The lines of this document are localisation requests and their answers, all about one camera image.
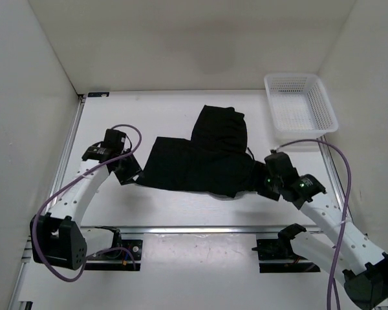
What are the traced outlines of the aluminium front rail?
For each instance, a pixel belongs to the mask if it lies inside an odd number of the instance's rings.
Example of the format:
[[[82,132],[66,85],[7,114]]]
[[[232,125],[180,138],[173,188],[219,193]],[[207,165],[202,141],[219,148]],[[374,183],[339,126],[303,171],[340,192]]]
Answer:
[[[265,234],[277,233],[286,225],[252,226],[108,226],[122,234]]]

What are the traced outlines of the black shorts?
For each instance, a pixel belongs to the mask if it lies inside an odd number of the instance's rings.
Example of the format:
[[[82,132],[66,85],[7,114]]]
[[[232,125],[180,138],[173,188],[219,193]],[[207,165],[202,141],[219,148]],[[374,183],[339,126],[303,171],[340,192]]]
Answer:
[[[233,107],[204,106],[190,139],[157,137],[136,183],[168,191],[208,192],[234,198],[264,194],[266,165],[246,149],[244,114]]]

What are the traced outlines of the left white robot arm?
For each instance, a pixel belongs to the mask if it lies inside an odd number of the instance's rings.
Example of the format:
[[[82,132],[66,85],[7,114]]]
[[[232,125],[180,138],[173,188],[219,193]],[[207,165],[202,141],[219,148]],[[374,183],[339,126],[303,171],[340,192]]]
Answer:
[[[141,172],[133,150],[121,152],[91,146],[82,157],[75,179],[61,189],[54,205],[46,203],[30,222],[33,257],[50,269],[77,270],[89,256],[120,256],[123,249],[120,230],[96,226],[81,230],[85,212],[102,183],[115,174],[119,183],[133,182]]]

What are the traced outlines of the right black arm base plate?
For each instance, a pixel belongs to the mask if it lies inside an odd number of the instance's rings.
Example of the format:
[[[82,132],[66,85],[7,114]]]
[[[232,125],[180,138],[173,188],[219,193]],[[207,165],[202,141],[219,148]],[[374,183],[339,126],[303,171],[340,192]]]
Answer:
[[[258,255],[261,274],[319,273],[320,268],[301,256],[286,254],[275,239],[257,239],[252,248]]]

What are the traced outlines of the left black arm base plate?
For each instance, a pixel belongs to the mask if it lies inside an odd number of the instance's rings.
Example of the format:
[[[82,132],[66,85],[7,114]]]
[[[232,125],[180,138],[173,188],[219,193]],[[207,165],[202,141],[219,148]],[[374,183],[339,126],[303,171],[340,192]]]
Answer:
[[[118,228],[86,229],[87,271],[140,271],[143,240],[124,236]]]

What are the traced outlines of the black corner bracket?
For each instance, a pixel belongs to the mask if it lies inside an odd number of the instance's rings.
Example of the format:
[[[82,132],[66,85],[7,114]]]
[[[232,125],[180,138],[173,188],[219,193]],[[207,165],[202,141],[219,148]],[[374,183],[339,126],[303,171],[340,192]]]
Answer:
[[[110,92],[89,92],[88,98],[106,98],[109,97]]]

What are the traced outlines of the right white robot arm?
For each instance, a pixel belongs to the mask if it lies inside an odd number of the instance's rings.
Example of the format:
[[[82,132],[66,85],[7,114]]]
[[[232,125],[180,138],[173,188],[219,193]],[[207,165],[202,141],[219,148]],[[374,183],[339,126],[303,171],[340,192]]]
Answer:
[[[264,181],[263,194],[292,203],[332,242],[327,245],[319,241],[295,223],[277,235],[281,256],[302,256],[328,272],[360,309],[373,309],[388,299],[388,254],[346,217],[315,177],[269,176]]]

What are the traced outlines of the white perforated plastic basket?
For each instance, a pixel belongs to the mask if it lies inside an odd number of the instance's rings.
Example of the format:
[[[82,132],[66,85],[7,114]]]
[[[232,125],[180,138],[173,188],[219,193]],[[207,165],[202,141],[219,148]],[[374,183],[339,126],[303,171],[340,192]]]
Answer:
[[[317,139],[338,130],[327,91],[317,75],[268,74],[264,86],[278,140]]]

